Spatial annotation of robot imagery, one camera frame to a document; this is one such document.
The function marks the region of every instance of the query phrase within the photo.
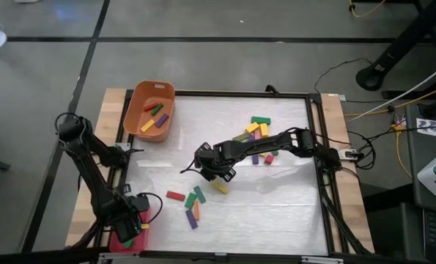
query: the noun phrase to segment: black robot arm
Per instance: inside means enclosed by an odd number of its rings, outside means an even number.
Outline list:
[[[92,157],[94,153],[102,165],[125,169],[129,153],[120,147],[107,147],[94,135],[91,122],[83,117],[75,116],[56,125],[56,129],[59,146],[72,158],[91,192],[92,211],[97,217],[76,246],[86,246],[95,231],[104,226],[112,226],[120,242],[136,237],[141,232],[138,213],[149,208],[147,197],[126,197],[122,191],[109,187]]]

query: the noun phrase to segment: colored block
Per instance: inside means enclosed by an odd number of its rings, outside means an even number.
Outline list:
[[[242,140],[247,139],[247,138],[248,138],[248,133],[243,133],[242,135],[233,137],[232,140],[242,141]]]
[[[251,123],[250,125],[248,125],[248,127],[245,129],[245,131],[247,131],[247,133],[252,133],[254,132],[257,128],[259,127],[259,124],[257,123]]]
[[[252,164],[257,165],[259,163],[259,156],[252,155]]]
[[[261,138],[262,138],[262,134],[260,133],[260,130],[259,130],[259,129],[256,129],[256,130],[254,131],[254,137],[255,137],[255,140],[257,140],[257,139],[261,139]]]
[[[151,112],[152,116],[155,116],[163,107],[164,105],[162,103],[159,103]]]
[[[195,200],[195,202],[193,202],[193,216],[195,216],[195,220],[197,220],[197,221],[200,218],[200,212],[198,212],[198,201],[197,200]]]
[[[185,206],[186,206],[186,208],[191,209],[191,207],[193,206],[193,202],[195,201],[195,199],[196,199],[196,194],[194,194],[194,193],[190,193],[190,194],[188,195],[188,197],[187,197],[187,202],[185,202]]]
[[[143,108],[143,111],[150,111],[153,110],[156,106],[158,106],[159,103],[150,103],[149,105],[145,106]]]
[[[198,198],[198,201],[200,201],[200,203],[204,203],[206,202],[206,199],[204,198],[203,192],[200,189],[200,186],[195,186],[195,188],[193,188],[193,190],[195,191],[196,197]]]
[[[268,125],[267,124],[261,124],[260,125],[260,131],[262,132],[262,137],[268,137]]]
[[[188,222],[190,223],[191,229],[197,228],[198,224],[196,223],[195,216],[193,216],[191,209],[186,210],[185,214],[187,215]]]
[[[168,114],[163,114],[162,117],[156,122],[156,128],[160,128],[162,124],[169,118]]]
[[[268,117],[252,117],[251,122],[269,125],[271,123],[271,119]]]
[[[152,125],[154,125],[154,120],[150,120],[150,121],[148,121],[146,124],[144,124],[142,127],[141,127],[141,132],[146,132],[146,130],[148,130]]]
[[[265,164],[268,164],[268,165],[270,165],[272,162],[273,162],[273,159],[274,159],[275,157],[273,157],[272,155],[268,155],[266,158],[265,158]]]
[[[218,189],[219,191],[221,191],[223,194],[227,194],[227,189],[224,188],[224,186],[222,186],[220,183],[218,183],[217,181],[213,181],[211,182],[211,184]]]
[[[185,200],[185,195],[178,194],[178,193],[173,192],[173,191],[167,191],[166,197],[171,198],[171,199],[175,199],[175,200],[179,200],[179,201]]]
[[[123,246],[125,246],[126,248],[131,247],[131,245],[133,244],[133,239],[130,239],[129,241],[124,242]]]

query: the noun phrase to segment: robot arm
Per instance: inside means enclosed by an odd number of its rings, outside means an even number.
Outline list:
[[[195,152],[193,163],[206,180],[219,176],[229,182],[236,174],[232,167],[237,162],[249,155],[274,150],[287,150],[301,158],[316,157],[330,171],[341,169],[337,150],[319,144],[311,131],[302,128],[290,128],[276,136],[249,142],[228,140],[215,144],[212,149],[205,142]]]

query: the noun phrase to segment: green block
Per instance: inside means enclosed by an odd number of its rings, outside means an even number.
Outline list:
[[[126,241],[123,243],[123,246],[125,246],[126,248],[131,247],[131,245],[133,244],[133,239],[130,239],[129,241]]]
[[[248,138],[248,134],[247,133],[243,133],[242,135],[233,137],[232,140],[242,141],[242,140],[247,139],[247,138]]]
[[[195,188],[193,188],[193,190],[195,191],[195,194],[198,197],[198,201],[200,201],[200,203],[206,202],[206,199],[204,198],[204,195],[203,195],[202,190],[200,189],[200,186],[195,186]]]
[[[187,197],[187,201],[185,202],[185,206],[188,209],[191,209],[193,207],[193,202],[195,202],[196,194],[190,193]]]
[[[252,117],[251,123],[257,122],[259,124],[270,124],[271,119],[268,117]]]
[[[159,112],[159,110],[162,109],[163,106],[164,106],[164,105],[163,105],[162,103],[159,103],[158,106],[156,106],[156,107],[152,110],[151,115],[152,115],[152,116],[155,116],[155,115]]]

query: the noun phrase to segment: red block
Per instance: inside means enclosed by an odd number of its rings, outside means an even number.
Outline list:
[[[159,103],[151,103],[151,104],[149,104],[149,105],[147,105],[147,106],[145,106],[144,108],[143,108],[143,110],[144,111],[150,111],[150,110],[153,110],[156,106],[158,106],[158,104]]]
[[[270,165],[273,162],[274,158],[275,158],[275,156],[273,156],[273,155],[267,155],[267,157],[265,158],[265,164]]]
[[[178,194],[178,193],[175,193],[173,191],[167,191],[166,197],[176,199],[176,200],[179,200],[182,202],[183,202],[183,200],[185,200],[185,195]]]

